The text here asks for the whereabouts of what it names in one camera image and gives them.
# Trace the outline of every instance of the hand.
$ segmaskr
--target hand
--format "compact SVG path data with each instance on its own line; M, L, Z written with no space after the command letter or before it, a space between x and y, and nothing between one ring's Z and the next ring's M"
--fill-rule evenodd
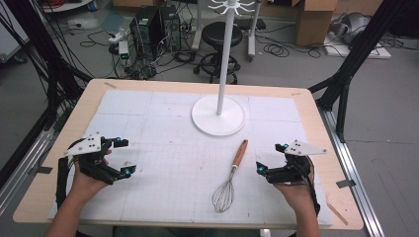
M106 187L107 184L95 180L91 177L86 176L80 172L78 162L75 162L75 173L73 178L73 186L71 187L70 193L67 198L72 198L80 204L85 204L91 198L93 198L102 188Z
M310 158L307 157L307 160L310 163L310 174L308 174L308 178L310 179L311 183L314 184L314 166ZM310 189L306 181L290 185L274 184L274 187L284 195L287 203L293 209L313 206Z

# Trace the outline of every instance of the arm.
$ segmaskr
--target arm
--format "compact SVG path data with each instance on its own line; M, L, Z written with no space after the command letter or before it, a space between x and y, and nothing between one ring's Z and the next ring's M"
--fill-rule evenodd
M76 162L73 186L45 236L74 237L84 205L106 186L107 184L104 182L94 180L81 173L78 162Z
M320 236L317 216L315 214L308 186L275 185L275 188L283 193L287 203L295 212L296 236Z

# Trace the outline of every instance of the cardboard box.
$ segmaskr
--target cardboard box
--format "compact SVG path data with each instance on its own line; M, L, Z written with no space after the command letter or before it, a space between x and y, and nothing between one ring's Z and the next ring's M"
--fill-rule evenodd
M340 0L336 6L335 15L359 12L366 16L372 16L381 3L382 0Z
M300 1L296 16L295 44L298 46L322 46L336 4L337 0Z
M140 7L140 6L158 6L160 0L114 0L116 7Z
M292 0L289 1L290 6L278 6L264 0L261 16L295 19L295 44L320 46L327 35L337 2L338 0Z

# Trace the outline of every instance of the white paper sheet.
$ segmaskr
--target white paper sheet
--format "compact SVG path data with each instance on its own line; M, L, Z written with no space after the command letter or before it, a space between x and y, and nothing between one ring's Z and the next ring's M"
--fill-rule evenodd
M205 95L110 90L85 133L129 140L113 149L110 166L137 165L131 178L102 190L83 210L82 219L174 223L295 224L284 197L256 173L256 161L270 168L285 165L276 143L306 141L293 99L229 95L246 110L237 133L214 137L200 132L191 118L194 103ZM246 153L237 169L234 203L224 213L212 206L213 192L227 180L243 139ZM320 225L332 220L318 176ZM56 210L51 209L49 218Z

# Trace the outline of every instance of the whisk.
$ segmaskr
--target whisk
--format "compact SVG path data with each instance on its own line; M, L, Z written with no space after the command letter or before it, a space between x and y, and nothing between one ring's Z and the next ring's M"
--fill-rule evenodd
M240 147L238 148L237 154L234 157L231 172L228 180L223 183L212 195L212 204L215 212L222 213L231 207L234 201L234 186L232 184L234 172L240 165L241 158L243 158L244 152L246 151L248 140L243 140Z

